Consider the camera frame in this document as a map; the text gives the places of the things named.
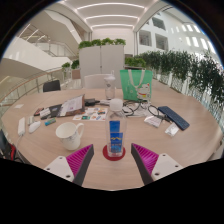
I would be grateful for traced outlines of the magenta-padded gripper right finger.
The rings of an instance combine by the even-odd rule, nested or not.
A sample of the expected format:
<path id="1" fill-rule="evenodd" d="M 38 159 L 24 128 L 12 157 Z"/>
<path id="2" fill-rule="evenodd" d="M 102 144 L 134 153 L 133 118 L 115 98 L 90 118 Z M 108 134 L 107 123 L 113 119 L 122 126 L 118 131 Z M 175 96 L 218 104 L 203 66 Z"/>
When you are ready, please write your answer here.
<path id="1" fill-rule="evenodd" d="M 182 166 L 168 154 L 157 154 L 135 143 L 131 144 L 131 154 L 145 185 L 182 169 Z"/>

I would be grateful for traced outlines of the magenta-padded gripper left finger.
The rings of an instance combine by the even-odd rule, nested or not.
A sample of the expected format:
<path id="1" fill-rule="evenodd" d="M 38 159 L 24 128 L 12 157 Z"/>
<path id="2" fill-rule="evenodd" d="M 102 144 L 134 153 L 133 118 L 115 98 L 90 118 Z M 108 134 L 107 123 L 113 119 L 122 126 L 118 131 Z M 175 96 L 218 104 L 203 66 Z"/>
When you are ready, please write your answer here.
<path id="1" fill-rule="evenodd" d="M 45 167 L 45 170 L 81 186 L 93 155 L 94 147 L 90 144 L 67 157 L 58 156 Z"/>

